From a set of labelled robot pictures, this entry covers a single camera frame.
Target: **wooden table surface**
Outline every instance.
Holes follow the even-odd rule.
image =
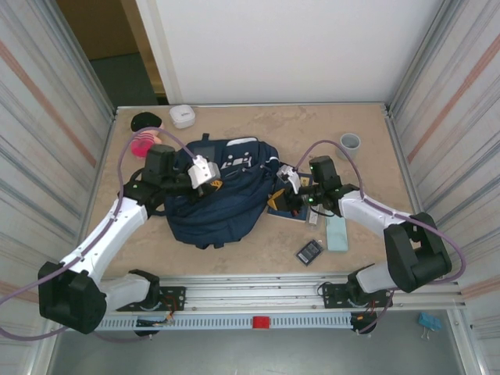
[[[89,230],[102,219],[118,190],[116,164],[121,148],[131,135],[134,115],[149,111],[163,119],[166,129],[182,141],[199,140],[203,133],[211,139],[256,136],[277,148],[281,161],[295,164],[315,141],[338,141],[343,133],[356,133],[361,147],[355,161],[366,193],[395,209],[411,212],[408,195],[379,105],[283,105],[242,107],[195,107],[196,124],[178,130],[170,122],[169,107],[120,109],[109,153],[91,216]],[[168,145],[174,145],[161,136]],[[316,147],[309,157],[330,155],[342,182],[358,185],[346,161],[340,160],[330,145]],[[126,180],[144,160],[127,152],[123,161]],[[306,171],[305,162],[301,170]],[[311,239],[326,247],[325,223],[311,231],[304,223],[263,213],[252,232],[238,243],[206,250],[177,242],[162,217],[152,217],[129,238],[111,262],[106,276],[118,277],[141,269],[161,277],[169,275],[206,275],[242,273],[350,272],[385,258],[384,242],[357,223],[347,222],[346,253],[325,251],[310,266],[303,266],[295,253]]]

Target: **navy blue backpack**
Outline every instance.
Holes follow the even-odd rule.
[[[252,230],[273,192],[280,166],[277,150],[255,137],[210,141],[208,134],[187,148],[215,162],[223,184],[195,203],[184,196],[166,198],[164,215],[173,236],[198,248],[240,241]],[[177,168],[184,170],[190,162],[181,150]]]

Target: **gray cup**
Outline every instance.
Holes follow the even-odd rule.
[[[356,134],[346,133],[341,136],[341,146],[351,156],[351,159],[354,159],[358,153],[360,145],[361,139]],[[343,160],[347,160],[344,153],[339,149],[337,149],[337,156]]]

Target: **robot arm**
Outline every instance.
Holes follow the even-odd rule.
[[[387,207],[351,184],[342,184],[330,157],[309,161],[315,184],[297,186],[297,173],[283,166],[278,176],[290,183],[276,192],[268,205],[281,211],[298,211],[304,205],[322,204],[337,216],[353,220],[384,239],[387,261],[357,270],[348,276],[349,298],[356,304],[373,299],[377,291],[400,288],[409,293],[444,276],[452,264],[443,241],[422,227],[413,226],[401,217],[411,217],[433,228],[433,219],[421,212],[414,216]]]
[[[47,262],[43,265],[38,273],[39,279],[76,257],[81,258],[64,273],[39,286],[40,314],[43,317],[88,334],[108,311],[132,302],[139,302],[145,308],[156,305],[159,278],[150,273],[131,270],[119,279],[106,282],[101,282],[101,279],[129,236],[163,204],[167,195],[189,195],[199,199],[213,191],[210,182],[220,178],[215,163],[197,156],[187,173],[177,173],[173,170],[174,160],[175,151],[170,146],[152,146],[145,168],[137,171],[123,186],[123,200],[117,215],[113,213],[119,199],[91,234],[59,264]],[[102,235],[110,220],[114,221]],[[96,239],[98,242],[91,251],[84,254]]]

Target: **red block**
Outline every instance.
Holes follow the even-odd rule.
[[[254,316],[252,327],[254,330],[269,330],[271,319],[268,316]]]

